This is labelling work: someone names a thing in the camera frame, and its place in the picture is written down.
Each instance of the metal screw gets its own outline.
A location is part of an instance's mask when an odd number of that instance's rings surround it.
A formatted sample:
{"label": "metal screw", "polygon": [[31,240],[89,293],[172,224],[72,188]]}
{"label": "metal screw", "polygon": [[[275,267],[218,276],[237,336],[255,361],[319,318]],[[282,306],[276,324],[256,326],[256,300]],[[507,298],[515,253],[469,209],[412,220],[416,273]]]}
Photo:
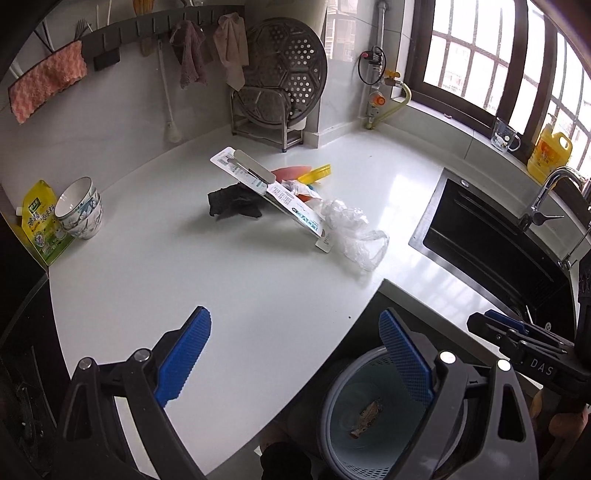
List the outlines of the metal screw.
{"label": "metal screw", "polygon": [[89,356],[84,357],[82,360],[78,362],[78,368],[81,370],[88,370],[92,365],[92,358]]}
{"label": "metal screw", "polygon": [[439,358],[445,364],[452,364],[456,361],[456,356],[451,352],[441,352]]}
{"label": "metal screw", "polygon": [[140,348],[134,352],[134,360],[137,362],[145,362],[148,358],[150,358],[150,350],[147,348]]}
{"label": "metal screw", "polygon": [[503,372],[511,370],[511,364],[507,360],[501,358],[496,364]]}

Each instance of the wall-mounted hook rack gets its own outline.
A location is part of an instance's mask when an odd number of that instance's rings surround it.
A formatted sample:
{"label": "wall-mounted hook rack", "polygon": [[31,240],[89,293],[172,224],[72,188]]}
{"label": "wall-mounted hook rack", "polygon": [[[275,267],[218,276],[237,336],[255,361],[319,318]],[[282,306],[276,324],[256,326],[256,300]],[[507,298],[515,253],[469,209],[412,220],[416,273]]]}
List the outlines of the wall-mounted hook rack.
{"label": "wall-mounted hook rack", "polygon": [[82,57],[94,62],[95,70],[119,61],[119,47],[142,38],[164,34],[181,20],[192,20],[200,27],[217,25],[222,15],[238,13],[244,16],[244,5],[203,5],[175,8],[128,18],[95,30],[82,37]]}

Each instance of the white countertop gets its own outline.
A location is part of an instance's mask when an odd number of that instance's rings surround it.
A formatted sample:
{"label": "white countertop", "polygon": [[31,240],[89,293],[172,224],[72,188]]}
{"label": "white countertop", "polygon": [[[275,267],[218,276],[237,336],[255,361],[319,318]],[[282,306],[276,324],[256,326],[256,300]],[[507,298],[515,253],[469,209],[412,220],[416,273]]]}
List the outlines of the white countertop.
{"label": "white countertop", "polygon": [[[359,131],[319,150],[275,148],[215,131],[150,161],[102,193],[101,231],[50,268],[57,331],[70,373],[78,360],[127,359],[179,328],[198,305],[212,334],[166,412],[207,474],[257,434],[311,378],[386,279],[466,330],[487,300],[408,245],[442,164],[398,131]],[[254,220],[209,216],[208,192],[235,183],[209,162],[226,146],[269,170],[332,165],[320,193],[363,209],[390,235],[372,273],[269,206]],[[139,467],[154,475],[122,421]]]}

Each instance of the fork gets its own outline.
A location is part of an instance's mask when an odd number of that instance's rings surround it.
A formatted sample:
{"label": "fork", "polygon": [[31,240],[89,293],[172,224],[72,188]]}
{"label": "fork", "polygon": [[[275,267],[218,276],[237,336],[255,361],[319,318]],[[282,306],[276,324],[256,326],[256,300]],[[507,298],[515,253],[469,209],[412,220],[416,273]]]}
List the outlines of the fork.
{"label": "fork", "polygon": [[84,35],[84,33],[86,32],[87,28],[88,22],[84,18],[78,20],[78,22],[76,23],[76,32],[74,33],[74,41],[80,40],[82,38],[82,35]]}

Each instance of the blue floral bowl pattern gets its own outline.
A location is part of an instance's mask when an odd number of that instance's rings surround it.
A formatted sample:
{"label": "blue floral bowl pattern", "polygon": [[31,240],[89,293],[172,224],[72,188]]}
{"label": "blue floral bowl pattern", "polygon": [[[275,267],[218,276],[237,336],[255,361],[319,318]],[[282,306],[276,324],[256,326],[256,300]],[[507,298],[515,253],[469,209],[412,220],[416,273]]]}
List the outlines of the blue floral bowl pattern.
{"label": "blue floral bowl pattern", "polygon": [[89,239],[101,226],[103,206],[96,187],[90,184],[82,200],[67,214],[57,217],[65,232],[77,238]]}

